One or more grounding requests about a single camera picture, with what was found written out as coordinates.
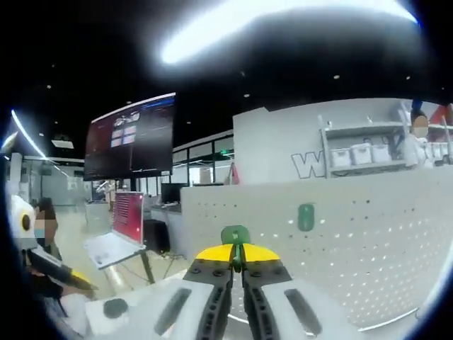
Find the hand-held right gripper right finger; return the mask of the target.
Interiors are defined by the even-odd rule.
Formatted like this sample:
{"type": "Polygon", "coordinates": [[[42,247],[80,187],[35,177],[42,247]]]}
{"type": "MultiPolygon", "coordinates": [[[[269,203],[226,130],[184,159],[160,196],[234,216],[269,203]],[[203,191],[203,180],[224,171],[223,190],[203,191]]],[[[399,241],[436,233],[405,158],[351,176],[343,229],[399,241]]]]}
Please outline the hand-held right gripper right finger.
{"type": "Polygon", "coordinates": [[[322,332],[301,288],[273,251],[241,246],[244,310],[254,339],[305,339],[322,332]]]}

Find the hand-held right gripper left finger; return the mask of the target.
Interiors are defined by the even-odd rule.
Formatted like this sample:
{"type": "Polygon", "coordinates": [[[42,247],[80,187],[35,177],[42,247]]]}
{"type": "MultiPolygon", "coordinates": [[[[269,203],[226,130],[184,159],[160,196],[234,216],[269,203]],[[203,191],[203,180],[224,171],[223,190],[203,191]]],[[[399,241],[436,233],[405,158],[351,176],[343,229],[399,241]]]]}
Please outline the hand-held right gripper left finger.
{"type": "Polygon", "coordinates": [[[222,339],[231,309],[231,244],[200,252],[181,280],[166,286],[154,331],[170,339],[222,339]]]}

